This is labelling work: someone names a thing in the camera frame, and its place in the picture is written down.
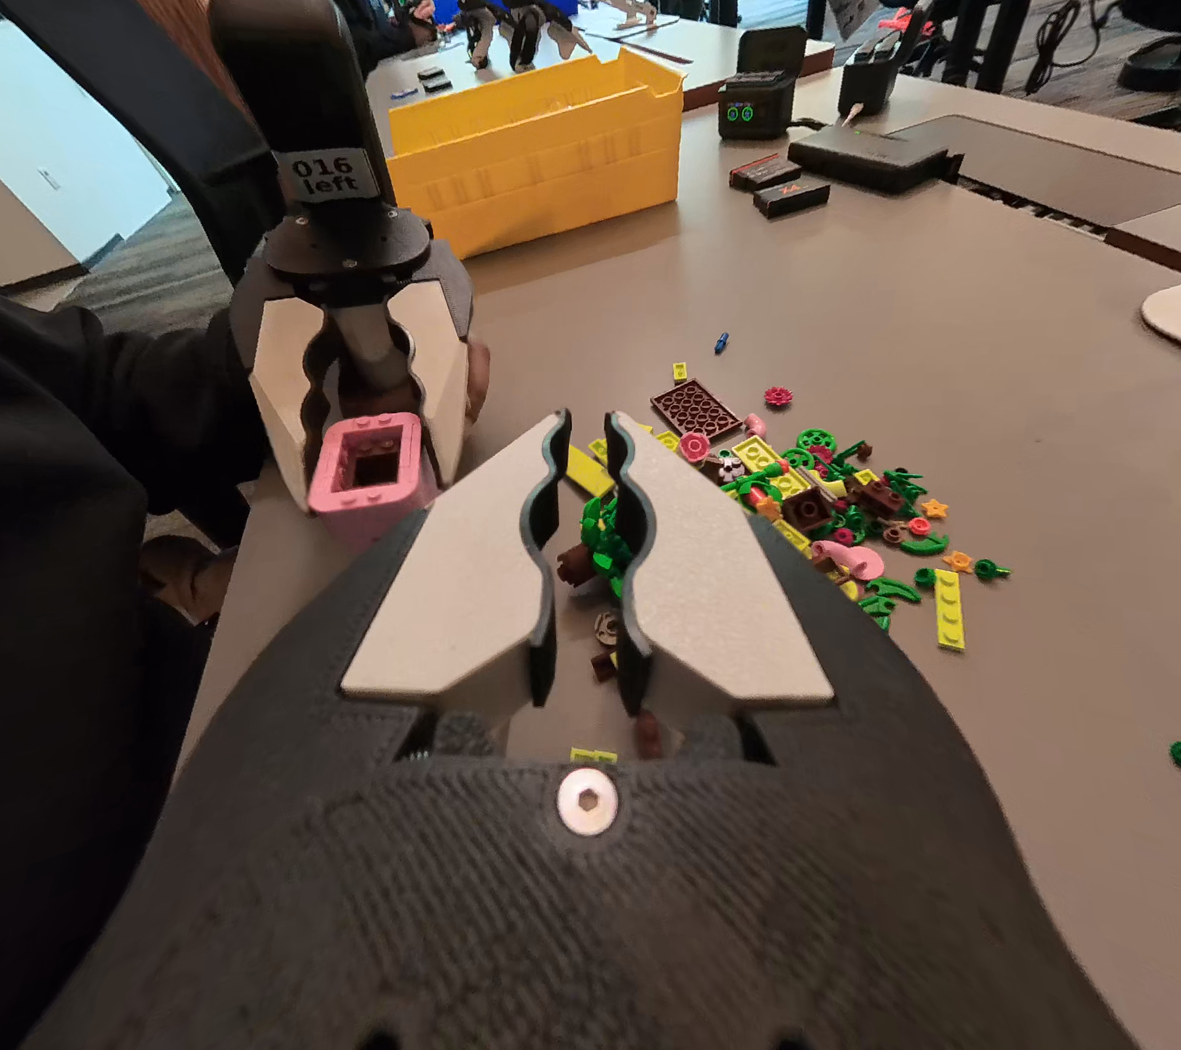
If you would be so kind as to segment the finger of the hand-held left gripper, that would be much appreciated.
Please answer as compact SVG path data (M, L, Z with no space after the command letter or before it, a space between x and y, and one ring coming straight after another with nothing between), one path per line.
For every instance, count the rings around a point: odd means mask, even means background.
M249 381L277 469L302 511L330 412L329 370L328 315L297 299L267 301Z
M410 285L386 304L409 342L409 374L420 391L419 416L440 488L456 479L465 446L468 345L440 283Z

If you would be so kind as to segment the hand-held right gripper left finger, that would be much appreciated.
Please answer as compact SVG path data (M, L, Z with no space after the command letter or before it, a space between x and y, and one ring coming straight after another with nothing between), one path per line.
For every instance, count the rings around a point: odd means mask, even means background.
M554 411L441 495L340 689L426 709L544 706L556 678L558 524L571 415Z

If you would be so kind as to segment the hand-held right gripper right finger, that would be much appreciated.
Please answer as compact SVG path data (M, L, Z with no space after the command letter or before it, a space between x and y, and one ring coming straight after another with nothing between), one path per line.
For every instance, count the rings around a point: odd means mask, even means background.
M630 717L824 707L836 692L771 562L771 527L627 413L605 418L621 577L617 682Z

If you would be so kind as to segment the pink toy brick pot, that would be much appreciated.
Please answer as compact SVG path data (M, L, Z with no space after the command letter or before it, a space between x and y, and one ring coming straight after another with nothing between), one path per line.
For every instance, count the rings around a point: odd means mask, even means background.
M307 503L342 546L360 555L437 496L421 419L400 412L335 423Z

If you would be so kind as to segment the pile of small toy bricks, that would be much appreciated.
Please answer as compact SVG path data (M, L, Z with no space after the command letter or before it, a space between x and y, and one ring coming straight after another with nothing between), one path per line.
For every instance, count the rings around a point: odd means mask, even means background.
M697 380L686 363L672 366L672 387L689 378ZM789 475L771 479L770 469L757 476L749 475L732 454L731 447L746 439L743 426L731 437L710 443L698 434L680 437L661 422L663 430L654 426L641 429L705 476L749 518L770 524L885 633L890 632L893 615L901 604L929 601L935 607L936 570L954 570L960 586L964 579L982 586L1001 584L1013 574L1006 565L987 556L973 558L956 548L943 527L950 506L929 495L918 472L904 467L873 472L869 467L873 447L865 440L850 447L837 441L834 454L816 448L812 451L819 457L815 471L791 468ZM815 560L815 541L871 548L882 555L885 576L868 584L858 583L831 559Z

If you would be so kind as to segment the person's left forearm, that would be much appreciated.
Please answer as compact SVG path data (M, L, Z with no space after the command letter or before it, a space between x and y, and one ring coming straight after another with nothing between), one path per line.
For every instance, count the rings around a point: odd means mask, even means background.
M136 485L151 516L237 490L270 455L228 308L151 335L3 299L2 411L4 476Z

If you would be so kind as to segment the person's left hand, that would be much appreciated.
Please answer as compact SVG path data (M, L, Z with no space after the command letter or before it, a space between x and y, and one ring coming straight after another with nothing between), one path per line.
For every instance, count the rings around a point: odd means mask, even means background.
M480 339L472 338L466 348L465 423L473 425L489 397L491 356L489 346ZM381 413L419 413L421 404L421 392L413 378L406 377L389 390L378 391L349 356L343 356L337 364L336 394L339 408L347 419Z

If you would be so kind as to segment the pink arch toy piece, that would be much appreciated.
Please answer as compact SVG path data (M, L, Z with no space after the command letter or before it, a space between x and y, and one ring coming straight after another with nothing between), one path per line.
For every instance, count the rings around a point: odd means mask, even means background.
M831 559L858 583L868 584L885 576L885 560L880 553L865 546L848 546L837 541L815 541L812 544L815 560Z

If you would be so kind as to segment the long wide lime plate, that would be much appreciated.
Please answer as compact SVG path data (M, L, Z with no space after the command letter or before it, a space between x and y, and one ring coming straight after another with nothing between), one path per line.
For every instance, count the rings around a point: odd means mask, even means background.
M780 457L759 436L749 436L745 440L735 443L731 447L731 451L752 476L757 476L760 472L767 474L767 469L770 469L771 479L791 474L789 462Z

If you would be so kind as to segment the brown toy brick plate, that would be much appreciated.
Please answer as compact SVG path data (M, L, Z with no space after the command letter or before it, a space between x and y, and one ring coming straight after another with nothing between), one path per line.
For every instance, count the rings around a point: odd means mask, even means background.
M696 378L651 397L649 405L680 437L698 434L717 443L743 426L743 420Z

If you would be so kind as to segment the yellow plastic bin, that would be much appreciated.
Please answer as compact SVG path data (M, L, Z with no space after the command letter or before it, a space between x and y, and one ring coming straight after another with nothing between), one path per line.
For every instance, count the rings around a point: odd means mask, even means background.
M620 49L389 110L398 203L470 261L677 199L684 76Z

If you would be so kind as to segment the narrow lime toy plate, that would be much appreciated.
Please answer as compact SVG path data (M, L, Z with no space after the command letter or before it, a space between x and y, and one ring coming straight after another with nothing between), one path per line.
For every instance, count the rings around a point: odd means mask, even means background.
M964 654L967 633L960 576L954 570L936 570L933 602L936 608L936 643L945 651Z

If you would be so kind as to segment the black tabletop gadget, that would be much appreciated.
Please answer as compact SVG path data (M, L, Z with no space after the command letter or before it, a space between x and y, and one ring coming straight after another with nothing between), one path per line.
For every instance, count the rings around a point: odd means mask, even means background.
M500 28L512 40L516 20L508 9L491 0L458 0L456 26L465 31L468 61L476 70L489 69L490 49Z
M575 49L591 52L581 31L550 0L504 0L509 26L509 68L515 73L535 68L540 35L549 33L561 61Z

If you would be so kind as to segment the black charger with green lights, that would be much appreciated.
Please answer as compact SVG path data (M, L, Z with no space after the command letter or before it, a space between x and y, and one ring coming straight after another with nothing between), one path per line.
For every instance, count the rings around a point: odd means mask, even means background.
M718 90L717 129L724 142L771 142L787 133L806 44L802 26L740 35L735 73Z

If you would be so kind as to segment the black flat power box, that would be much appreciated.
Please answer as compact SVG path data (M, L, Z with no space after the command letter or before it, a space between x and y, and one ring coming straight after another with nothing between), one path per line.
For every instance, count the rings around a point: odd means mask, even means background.
M805 173L843 185L900 196L929 181L957 182L966 156L834 125L792 140L788 159Z

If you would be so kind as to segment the black charger case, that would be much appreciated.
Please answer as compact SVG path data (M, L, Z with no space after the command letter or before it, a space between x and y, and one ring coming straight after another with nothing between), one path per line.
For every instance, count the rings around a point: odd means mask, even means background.
M837 115L854 103L864 104L862 117L876 117L893 94L896 79L919 47L936 0L918 0L903 28L878 31L845 63L837 100Z

